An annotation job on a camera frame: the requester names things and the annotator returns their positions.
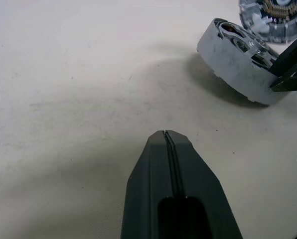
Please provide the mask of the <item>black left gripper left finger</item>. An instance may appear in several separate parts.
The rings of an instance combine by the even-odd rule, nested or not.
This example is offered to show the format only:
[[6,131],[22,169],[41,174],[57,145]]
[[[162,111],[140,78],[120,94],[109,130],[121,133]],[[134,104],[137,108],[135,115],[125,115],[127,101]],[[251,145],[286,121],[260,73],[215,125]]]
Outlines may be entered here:
[[147,140],[127,182],[121,238],[176,239],[177,185],[171,140],[159,130]]

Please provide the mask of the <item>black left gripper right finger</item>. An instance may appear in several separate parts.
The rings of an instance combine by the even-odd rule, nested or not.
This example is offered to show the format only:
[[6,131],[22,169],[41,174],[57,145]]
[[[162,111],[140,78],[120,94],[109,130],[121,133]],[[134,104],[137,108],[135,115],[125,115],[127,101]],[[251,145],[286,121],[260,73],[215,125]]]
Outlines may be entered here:
[[192,239],[240,239],[241,232],[224,190],[213,171],[189,139],[175,131],[165,133],[173,153],[185,237]]

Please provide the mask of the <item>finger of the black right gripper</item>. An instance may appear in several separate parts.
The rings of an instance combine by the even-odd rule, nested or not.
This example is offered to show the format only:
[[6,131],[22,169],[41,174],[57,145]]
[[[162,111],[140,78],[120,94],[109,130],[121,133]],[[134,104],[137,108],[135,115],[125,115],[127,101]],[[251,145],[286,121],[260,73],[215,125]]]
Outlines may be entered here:
[[296,92],[297,70],[291,70],[290,74],[283,74],[270,86],[274,92]]
[[281,77],[297,63],[297,39],[275,60],[269,72]]

